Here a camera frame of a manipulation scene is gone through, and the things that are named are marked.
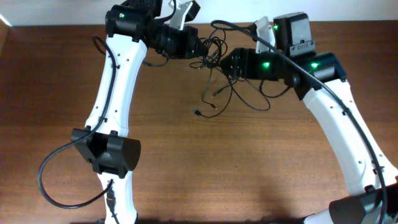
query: wood grain surface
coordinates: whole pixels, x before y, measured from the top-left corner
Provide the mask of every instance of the wood grain surface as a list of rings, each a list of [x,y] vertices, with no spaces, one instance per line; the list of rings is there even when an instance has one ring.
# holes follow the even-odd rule
[[[200,36],[212,31],[197,25]],[[37,186],[44,157],[83,128],[95,102],[104,57],[91,35],[103,26],[12,27],[0,59],[0,223],[92,223],[105,216],[103,199],[78,210],[49,204]],[[317,52],[332,51],[348,74],[357,106],[380,148],[398,166],[398,22],[313,22]],[[229,32],[229,50],[255,47]],[[146,60],[163,59],[153,50]],[[269,112],[233,97],[221,116],[200,97],[209,70],[195,60],[141,67],[129,115],[129,137],[142,144],[133,175],[141,218],[197,222],[303,217],[348,196],[336,157],[319,124],[293,91],[272,100]],[[211,91],[225,84],[214,74]],[[246,83],[236,85],[265,107]],[[267,83],[277,93],[282,83]],[[213,100],[222,107],[228,93]],[[101,191],[76,149],[50,161],[48,193],[62,203]]]
[[[0,57],[4,44],[6,43],[9,27],[0,19]]]

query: white arm segment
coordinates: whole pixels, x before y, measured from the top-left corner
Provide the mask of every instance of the white arm segment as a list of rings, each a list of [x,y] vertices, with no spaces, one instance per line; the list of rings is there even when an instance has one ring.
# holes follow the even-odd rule
[[[362,119],[354,103],[349,83],[342,82],[341,80],[333,80],[326,82],[325,85],[331,88],[343,100],[344,104],[351,109],[354,117],[361,125],[372,144],[380,166],[384,167],[383,176],[386,185],[395,184],[397,182],[398,170],[382,153]],[[369,185],[373,185],[375,189],[380,188],[380,181],[377,174],[373,171],[375,166],[372,163],[368,149],[348,116],[343,114],[343,109],[338,106],[337,102],[323,88],[317,91],[311,89],[305,95],[303,101],[320,123],[336,154],[349,194],[363,194],[365,193],[364,188]]]
[[[116,79],[113,85],[112,97],[109,102],[106,121],[97,130],[98,133],[110,134],[117,131],[118,136],[127,137],[129,133],[129,110],[136,84],[138,70],[144,60],[147,47],[143,41],[133,42],[132,38],[125,35],[115,34],[112,38],[107,38],[106,43],[112,50],[116,59],[117,69]],[[86,126],[93,128],[98,118],[101,116],[108,94],[109,83],[112,77],[112,60],[106,53],[104,72],[99,86],[97,99],[90,117],[86,121]]]
[[[101,181],[103,189],[108,186],[108,181],[113,179],[112,190],[114,192],[116,202],[114,213],[119,223],[135,223],[137,219],[137,211],[134,208],[134,203],[132,202],[132,171],[127,172],[123,179],[120,179],[117,175],[108,174],[105,172],[98,174],[98,178]],[[106,197],[105,206],[105,224],[116,224],[116,221],[112,217],[112,213],[106,204]]]
[[[143,41],[133,42],[131,37],[115,34],[112,38],[107,38],[106,43],[112,50],[116,59],[117,66],[116,79],[114,81],[111,101],[109,102],[107,121],[103,122],[97,130],[98,133],[110,134],[111,131],[117,131],[118,136],[126,138],[129,133],[129,110],[136,84],[138,70],[144,60],[147,47]],[[112,60],[109,53],[106,53],[104,72],[101,84],[98,90],[98,96],[95,101],[93,111],[86,121],[86,126],[94,127],[98,118],[101,116],[105,106],[108,94],[109,83],[112,77]],[[115,197],[114,212],[120,224],[134,223],[137,218],[137,212],[132,202],[132,171],[127,172],[125,178],[120,179],[117,175],[103,172],[98,174],[103,189],[108,186],[108,181],[113,179],[112,190]],[[116,224],[115,219],[106,204],[105,224]]]

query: robotic arm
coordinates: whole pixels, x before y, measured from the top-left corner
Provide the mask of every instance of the robotic arm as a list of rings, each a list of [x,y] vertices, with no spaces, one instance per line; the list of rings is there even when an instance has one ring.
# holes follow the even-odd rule
[[[199,5],[195,1],[185,4],[173,1],[170,5],[174,7],[174,13],[165,19],[155,19],[160,15],[161,0],[126,1],[114,6],[106,15],[106,44],[110,50],[106,52],[98,96],[85,129],[74,129],[72,133],[73,141],[89,136],[93,127],[98,125],[99,118],[102,119],[101,112],[107,107],[98,129],[75,145],[85,160],[92,164],[106,190],[106,224],[134,223],[137,220],[132,201],[132,173],[139,160],[141,144],[138,140],[127,138],[128,117],[137,74],[148,48],[171,59],[208,55],[208,49],[198,38],[197,29],[184,27],[184,22],[195,18]],[[169,26],[164,24],[168,19],[171,19]],[[398,170],[382,153],[363,121],[340,63],[331,53],[316,55],[306,14],[288,14],[275,18],[274,22],[276,38],[268,18],[263,17],[255,23],[252,33],[268,44],[259,41],[256,49],[235,49],[220,65],[228,78],[283,79],[314,114],[338,158],[351,197],[332,202],[328,210],[303,218],[298,223],[373,224],[379,218],[383,193],[374,161],[370,159],[366,144],[345,109],[317,82],[298,74],[279,57],[272,49],[275,42],[286,56],[349,105],[382,167],[381,175],[388,193],[384,221],[394,223],[398,214]],[[115,67],[116,77],[113,80]]]
[[[106,43],[111,52],[106,53],[104,72],[97,99],[85,130],[74,129],[72,140],[81,138],[96,126],[106,105],[108,91],[112,91],[109,109],[96,133],[76,145],[80,154],[92,164],[104,189],[111,180],[112,187],[106,194],[105,224],[134,223],[137,212],[132,201],[132,171],[137,166],[141,144],[128,139],[129,109],[137,74],[147,49],[170,58],[189,59],[207,55],[206,47],[193,27],[176,29],[154,19],[160,15],[162,1],[131,1],[129,6],[114,6],[106,15]],[[190,16],[198,12],[197,3],[190,2]],[[179,11],[172,20],[181,16]],[[113,65],[110,54],[116,59],[116,78],[110,90]]]
[[[349,106],[377,156],[387,186],[387,216],[384,217],[384,223],[395,223],[398,213],[398,170],[382,153],[362,119],[339,61],[332,53],[316,55],[315,41],[311,38],[306,14],[280,16],[274,19],[274,23],[277,48],[283,49],[295,63],[324,83]],[[268,30],[268,34],[262,35],[267,37],[271,33],[272,31]],[[351,195],[332,202],[329,210],[309,216],[301,220],[301,223],[376,223],[382,205],[381,182],[375,162],[371,159],[372,155],[347,111],[317,82],[297,73],[277,54],[271,52],[271,49],[259,51],[258,45],[259,43],[256,50],[233,50],[221,61],[224,74],[234,79],[283,79],[287,86],[294,88],[299,100],[305,103],[324,130],[340,163],[346,188]]]

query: white wall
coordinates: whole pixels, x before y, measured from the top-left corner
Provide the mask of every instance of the white wall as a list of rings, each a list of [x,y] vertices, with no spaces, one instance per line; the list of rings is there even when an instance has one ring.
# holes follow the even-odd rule
[[[13,26],[104,24],[106,11],[124,0],[0,0],[0,14]],[[162,15],[172,12],[164,0]],[[306,12],[312,21],[398,20],[398,0],[197,0],[194,23],[214,19],[254,22],[290,12]]]

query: cable connector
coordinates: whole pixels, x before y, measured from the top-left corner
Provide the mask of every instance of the cable connector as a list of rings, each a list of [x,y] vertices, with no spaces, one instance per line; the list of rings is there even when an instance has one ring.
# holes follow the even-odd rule
[[[220,94],[223,90],[224,90],[224,88],[220,88],[218,91],[214,92],[214,93],[211,95],[211,98],[214,99],[214,98],[216,97],[216,95]]]
[[[196,109],[194,109],[192,112],[198,116],[203,116],[202,113]]]
[[[116,205],[116,198],[114,197],[114,192],[112,188],[110,188],[106,193],[106,205],[108,206],[110,212],[112,213],[112,218],[114,218],[116,224],[120,224],[118,218],[116,218],[117,214],[115,214],[114,212],[114,207]]]
[[[112,188],[110,188],[108,190],[108,192],[106,193],[106,205],[108,206],[108,208],[111,211],[111,213],[114,213],[114,207],[116,205],[116,199],[114,197],[114,192],[113,192]]]
[[[213,109],[218,110],[218,108],[216,107],[216,105],[214,105],[213,103],[210,103],[210,106],[211,106]]]

